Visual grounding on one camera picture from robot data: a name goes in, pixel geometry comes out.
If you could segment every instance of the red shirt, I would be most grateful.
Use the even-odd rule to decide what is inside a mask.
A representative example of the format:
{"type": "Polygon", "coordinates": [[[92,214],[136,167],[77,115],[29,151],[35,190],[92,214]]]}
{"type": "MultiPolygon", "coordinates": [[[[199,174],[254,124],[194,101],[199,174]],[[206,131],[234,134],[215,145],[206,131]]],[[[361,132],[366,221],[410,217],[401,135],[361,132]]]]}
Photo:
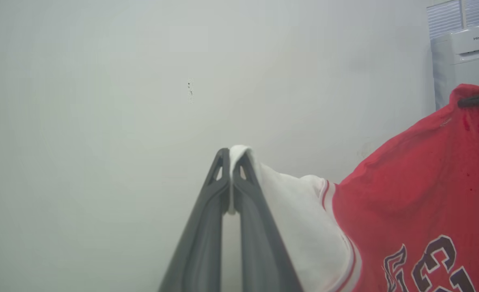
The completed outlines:
{"type": "Polygon", "coordinates": [[[479,107],[457,107],[476,94],[460,85],[336,186],[334,215],[362,257],[356,292],[479,292],[479,107]]]}

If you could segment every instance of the clothing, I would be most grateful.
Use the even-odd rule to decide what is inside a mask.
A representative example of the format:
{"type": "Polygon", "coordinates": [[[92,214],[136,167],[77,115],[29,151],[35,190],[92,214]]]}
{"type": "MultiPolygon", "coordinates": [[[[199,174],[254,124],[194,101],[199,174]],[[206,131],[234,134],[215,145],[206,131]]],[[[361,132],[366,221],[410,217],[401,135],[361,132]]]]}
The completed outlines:
{"type": "Polygon", "coordinates": [[[306,292],[479,292],[479,87],[367,157],[336,185],[245,152],[306,292]]]}
{"type": "Polygon", "coordinates": [[[332,205],[358,246],[356,292],[479,291],[479,94],[451,103],[386,142],[336,186],[332,205]]]}
{"type": "Polygon", "coordinates": [[[304,291],[335,291],[346,285],[354,288],[356,278],[350,276],[360,273],[360,260],[355,260],[358,253],[319,200],[329,183],[316,176],[299,179],[275,172],[259,164],[246,146],[230,149],[231,170],[245,152],[253,161],[256,178],[304,291]]]}

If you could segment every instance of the washing machine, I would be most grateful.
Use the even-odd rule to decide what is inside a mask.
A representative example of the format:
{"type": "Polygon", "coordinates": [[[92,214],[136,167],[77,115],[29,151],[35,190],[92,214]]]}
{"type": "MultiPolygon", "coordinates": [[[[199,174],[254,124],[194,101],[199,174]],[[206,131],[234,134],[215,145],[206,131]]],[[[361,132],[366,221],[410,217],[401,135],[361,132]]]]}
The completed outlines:
{"type": "Polygon", "coordinates": [[[479,85],[479,26],[453,31],[431,40],[436,109],[449,103],[461,83],[479,85]]]}

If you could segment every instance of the printed number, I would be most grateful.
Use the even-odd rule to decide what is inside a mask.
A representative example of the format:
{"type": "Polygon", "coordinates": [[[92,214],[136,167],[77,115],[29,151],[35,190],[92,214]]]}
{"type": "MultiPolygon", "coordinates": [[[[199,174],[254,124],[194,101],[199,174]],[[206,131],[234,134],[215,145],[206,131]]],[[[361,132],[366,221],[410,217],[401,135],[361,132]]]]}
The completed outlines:
{"type": "MultiPolygon", "coordinates": [[[[427,274],[431,274],[440,268],[440,263],[434,258],[434,254],[440,251],[445,255],[445,259],[442,261],[445,271],[449,273],[453,268],[456,260],[456,249],[450,237],[441,235],[427,245],[423,257],[414,265],[412,270],[411,275],[419,292],[426,292],[432,287],[431,280],[429,280],[427,274]],[[427,271],[425,275],[422,275],[423,267],[427,271]]],[[[455,289],[458,288],[461,292],[475,292],[475,288],[464,267],[455,270],[449,280],[451,281],[451,286],[455,289]]],[[[435,292],[450,291],[438,286],[435,292]]]]}
{"type": "Polygon", "coordinates": [[[407,249],[403,244],[399,251],[384,259],[384,270],[386,272],[386,280],[388,281],[388,292],[394,292],[397,290],[397,282],[400,284],[402,292],[408,292],[407,287],[403,282],[403,269],[401,268],[406,260],[407,249]]]}
{"type": "MultiPolygon", "coordinates": [[[[388,292],[395,292],[397,286],[400,285],[402,292],[408,292],[407,286],[403,279],[403,268],[407,260],[407,249],[402,244],[399,251],[386,257],[384,259],[384,271],[386,273],[386,280],[388,282],[388,292]]],[[[440,266],[444,266],[445,271],[449,274],[456,262],[456,249],[453,244],[453,240],[445,235],[440,235],[437,239],[429,242],[423,257],[414,265],[411,272],[412,279],[419,292],[428,292],[432,287],[431,280],[428,275],[438,270],[440,266]],[[438,262],[434,255],[436,253],[443,253],[445,259],[442,262],[438,262]]],[[[474,285],[472,284],[470,277],[468,276],[464,267],[460,267],[454,270],[449,277],[449,281],[453,290],[459,290],[460,292],[475,292],[474,285]]],[[[436,287],[433,292],[451,292],[442,286],[436,287]]]]}

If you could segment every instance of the red stripe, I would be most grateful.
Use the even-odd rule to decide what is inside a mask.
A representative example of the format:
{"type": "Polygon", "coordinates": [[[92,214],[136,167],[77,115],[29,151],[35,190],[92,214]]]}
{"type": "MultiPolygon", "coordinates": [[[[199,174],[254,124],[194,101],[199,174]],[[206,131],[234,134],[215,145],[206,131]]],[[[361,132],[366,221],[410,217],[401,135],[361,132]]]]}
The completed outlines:
{"type": "Polygon", "coordinates": [[[351,240],[349,238],[347,240],[350,242],[351,250],[353,251],[353,265],[351,265],[350,273],[347,275],[347,278],[344,280],[344,283],[342,283],[342,285],[340,285],[340,287],[337,290],[335,290],[335,292],[339,292],[344,289],[348,281],[351,279],[353,270],[355,270],[355,264],[357,264],[357,255],[355,253],[355,248],[353,248],[353,244],[351,243],[351,240]]]}
{"type": "Polygon", "coordinates": [[[328,192],[328,189],[330,188],[330,182],[329,181],[326,181],[327,185],[326,185],[326,189],[324,191],[324,194],[323,194],[323,208],[326,210],[326,207],[324,206],[324,199],[326,198],[326,193],[328,192]]]}

